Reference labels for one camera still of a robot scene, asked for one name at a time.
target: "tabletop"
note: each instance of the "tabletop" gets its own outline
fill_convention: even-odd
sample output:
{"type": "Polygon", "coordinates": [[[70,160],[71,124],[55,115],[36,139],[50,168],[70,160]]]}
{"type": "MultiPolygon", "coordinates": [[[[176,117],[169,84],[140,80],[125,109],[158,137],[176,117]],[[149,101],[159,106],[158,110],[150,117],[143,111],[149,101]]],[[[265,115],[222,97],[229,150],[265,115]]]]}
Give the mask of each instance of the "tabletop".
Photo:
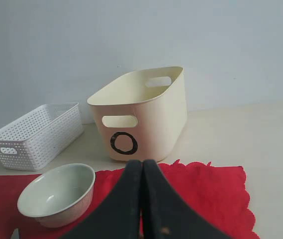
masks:
{"type": "MultiPolygon", "coordinates": [[[[244,167],[254,231],[264,239],[283,238],[283,102],[190,112],[173,152],[162,163],[199,161],[212,166],[244,167]]],[[[38,174],[67,163],[85,163],[95,171],[125,167],[108,157],[95,124],[44,169],[4,169],[0,175],[38,174]]]]}

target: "black circle label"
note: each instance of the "black circle label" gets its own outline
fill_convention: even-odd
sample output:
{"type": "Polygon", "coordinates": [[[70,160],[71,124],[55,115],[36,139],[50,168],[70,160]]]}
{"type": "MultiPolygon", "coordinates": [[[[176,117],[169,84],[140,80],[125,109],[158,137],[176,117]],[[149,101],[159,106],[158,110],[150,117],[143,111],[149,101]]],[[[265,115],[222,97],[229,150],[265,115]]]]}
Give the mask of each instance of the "black circle label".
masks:
{"type": "Polygon", "coordinates": [[[129,133],[127,133],[127,132],[117,132],[117,133],[115,133],[115,134],[110,138],[110,145],[111,145],[112,149],[115,150],[117,153],[125,154],[125,155],[132,155],[132,154],[134,154],[134,153],[137,151],[137,149],[138,149],[137,141],[135,140],[135,138],[134,138],[131,134],[129,134],[129,133]],[[116,141],[117,137],[120,136],[120,135],[126,135],[126,136],[128,136],[128,137],[131,139],[131,141],[132,141],[132,148],[131,148],[131,150],[129,150],[129,151],[122,151],[122,150],[118,149],[118,148],[115,146],[115,141],[116,141]]]}

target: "storage bin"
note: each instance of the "storage bin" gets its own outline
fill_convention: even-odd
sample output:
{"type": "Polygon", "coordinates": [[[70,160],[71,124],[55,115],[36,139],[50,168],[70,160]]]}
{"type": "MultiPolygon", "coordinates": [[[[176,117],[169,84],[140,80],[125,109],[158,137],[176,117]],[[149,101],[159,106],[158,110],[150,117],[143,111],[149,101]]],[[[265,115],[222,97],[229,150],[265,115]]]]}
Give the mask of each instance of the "storage bin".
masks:
{"type": "Polygon", "coordinates": [[[164,67],[127,73],[87,103],[111,158],[162,160],[187,121],[184,70],[164,67]]]}
{"type": "Polygon", "coordinates": [[[5,168],[37,171],[83,132],[78,103],[42,105],[0,129],[5,168]]]}

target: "red cloth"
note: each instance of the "red cloth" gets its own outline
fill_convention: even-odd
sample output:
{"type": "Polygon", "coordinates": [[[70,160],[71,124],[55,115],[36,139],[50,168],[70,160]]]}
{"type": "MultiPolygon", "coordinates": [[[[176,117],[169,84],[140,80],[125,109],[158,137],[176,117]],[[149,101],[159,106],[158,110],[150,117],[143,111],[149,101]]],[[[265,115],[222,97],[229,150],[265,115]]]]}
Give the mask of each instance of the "red cloth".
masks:
{"type": "MultiPolygon", "coordinates": [[[[235,239],[259,238],[252,232],[255,217],[247,209],[250,196],[245,191],[242,167],[212,167],[198,162],[185,166],[179,160],[172,165],[159,165],[182,198],[210,223],[235,239]]],[[[63,235],[101,203],[122,170],[97,172],[88,210],[74,223],[58,229],[44,228],[17,210],[20,193],[38,175],[0,176],[0,239],[10,238],[15,228],[19,228],[21,239],[54,239],[63,235]]]]}

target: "bowl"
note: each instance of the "bowl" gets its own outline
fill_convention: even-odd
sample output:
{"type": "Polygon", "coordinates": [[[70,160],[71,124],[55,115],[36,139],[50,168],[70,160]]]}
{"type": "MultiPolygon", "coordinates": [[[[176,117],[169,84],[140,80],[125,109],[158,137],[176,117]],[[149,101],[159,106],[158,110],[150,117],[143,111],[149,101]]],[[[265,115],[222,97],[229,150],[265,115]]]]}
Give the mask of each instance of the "bowl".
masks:
{"type": "Polygon", "coordinates": [[[81,163],[54,168],[34,179],[21,193],[17,208],[47,228],[78,219],[92,202],[95,172],[81,163]]]}

